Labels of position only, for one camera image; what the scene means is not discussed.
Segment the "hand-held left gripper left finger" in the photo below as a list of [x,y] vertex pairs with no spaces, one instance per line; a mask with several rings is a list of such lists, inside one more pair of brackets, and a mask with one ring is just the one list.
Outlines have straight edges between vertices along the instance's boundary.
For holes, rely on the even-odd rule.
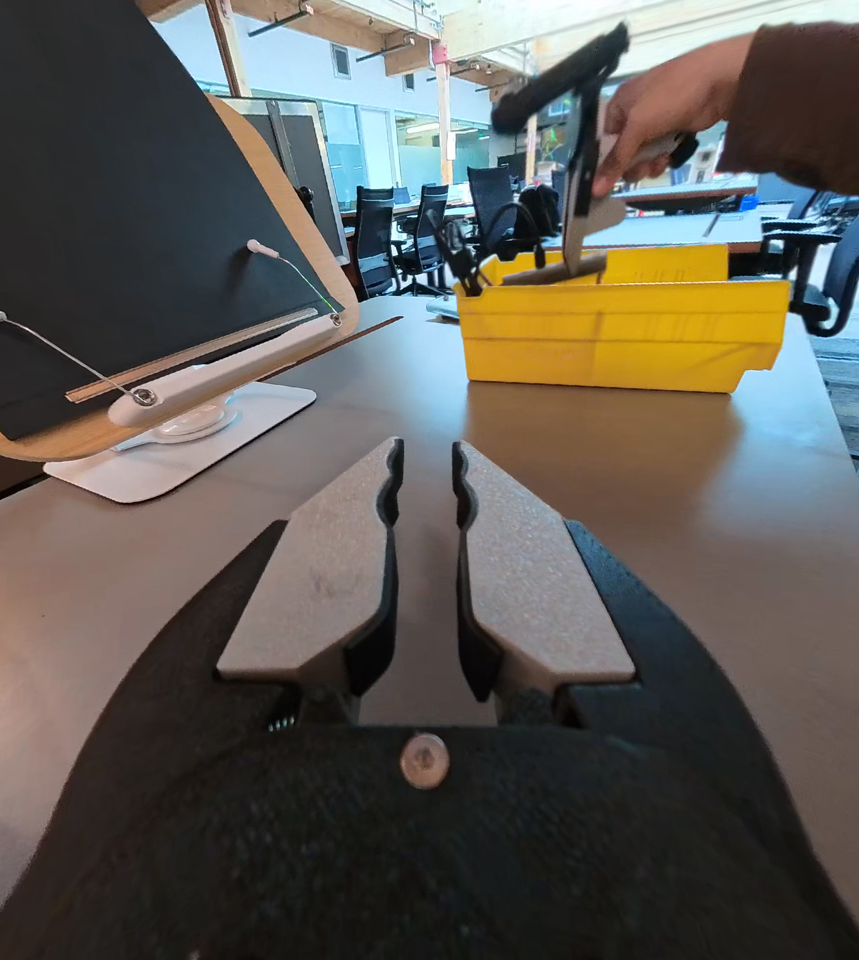
[[220,655],[221,679],[361,697],[387,671],[403,465],[403,440],[387,438],[294,510]]

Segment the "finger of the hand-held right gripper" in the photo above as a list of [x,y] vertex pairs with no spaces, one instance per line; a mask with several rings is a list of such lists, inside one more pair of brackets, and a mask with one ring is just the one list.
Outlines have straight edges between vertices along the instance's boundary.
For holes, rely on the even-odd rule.
[[583,254],[583,242],[591,235],[614,228],[627,216],[627,204],[620,198],[590,198],[583,205],[576,194],[567,194],[563,218],[563,280],[577,280],[605,271],[607,251]]

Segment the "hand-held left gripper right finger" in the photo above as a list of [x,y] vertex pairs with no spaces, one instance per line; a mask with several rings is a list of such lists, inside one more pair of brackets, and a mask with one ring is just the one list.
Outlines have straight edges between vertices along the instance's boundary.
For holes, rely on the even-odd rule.
[[474,446],[451,447],[458,656],[473,698],[632,681],[636,668],[564,517]]

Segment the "yellow plastic bin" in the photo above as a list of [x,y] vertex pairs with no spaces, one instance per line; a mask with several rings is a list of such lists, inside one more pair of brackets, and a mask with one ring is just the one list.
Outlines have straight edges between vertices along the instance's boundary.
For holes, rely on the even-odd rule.
[[732,394],[770,370],[792,295],[783,278],[730,278],[726,246],[616,247],[602,273],[508,280],[535,265],[487,257],[452,284],[471,381]]

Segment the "person's right hand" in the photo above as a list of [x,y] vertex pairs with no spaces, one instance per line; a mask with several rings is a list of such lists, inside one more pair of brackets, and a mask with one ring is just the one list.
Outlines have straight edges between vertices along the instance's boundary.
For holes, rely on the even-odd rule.
[[750,32],[713,42],[623,83],[604,115],[604,133],[614,141],[597,166],[593,196],[606,196],[619,180],[660,177],[669,167],[666,155],[637,160],[653,141],[727,120],[753,40]]

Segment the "grey framed panel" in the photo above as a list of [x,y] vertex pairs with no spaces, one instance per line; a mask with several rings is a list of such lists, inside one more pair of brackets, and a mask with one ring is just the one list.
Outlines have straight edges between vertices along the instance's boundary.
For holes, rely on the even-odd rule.
[[314,100],[231,97],[218,100],[243,116],[273,153],[336,263],[350,257],[332,178],[321,112]]

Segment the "wooden book stand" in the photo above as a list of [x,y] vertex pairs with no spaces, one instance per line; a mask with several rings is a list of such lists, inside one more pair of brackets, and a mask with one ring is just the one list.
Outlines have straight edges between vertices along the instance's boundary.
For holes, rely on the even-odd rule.
[[0,1],[0,455],[120,504],[303,411],[360,306],[254,126],[133,2]]

